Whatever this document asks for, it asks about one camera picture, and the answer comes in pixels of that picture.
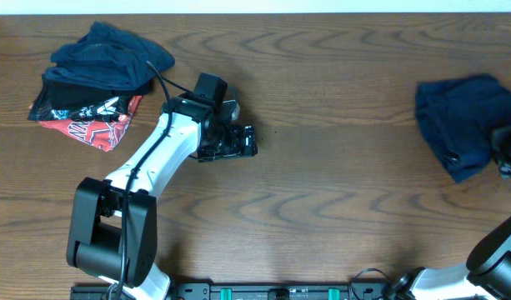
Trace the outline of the navy blue shorts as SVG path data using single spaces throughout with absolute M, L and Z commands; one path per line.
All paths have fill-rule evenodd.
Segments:
M 415 118 L 443 169 L 461 183 L 492 159 L 492 131 L 511 126 L 511 90 L 487 73 L 420 82 Z

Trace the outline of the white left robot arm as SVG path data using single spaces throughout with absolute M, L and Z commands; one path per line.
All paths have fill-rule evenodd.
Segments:
M 181 164 L 253 157 L 253 128 L 236 122 L 238 101 L 218 105 L 174 97 L 143 145 L 103 180 L 78 185 L 68 236 L 67 262 L 105 281 L 75 286 L 73 299 L 168 299 L 171 278 L 155 263 L 158 199 Z

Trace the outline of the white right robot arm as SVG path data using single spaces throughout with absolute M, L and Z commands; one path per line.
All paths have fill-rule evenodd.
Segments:
M 511 117 L 487 121 L 443 121 L 417 116 L 424 140 L 456 182 L 480 173 L 490 163 L 511 178 Z M 389 299 L 511 299 L 511 216 L 484 237 L 466 263 L 454 267 L 419 267 L 395 281 Z

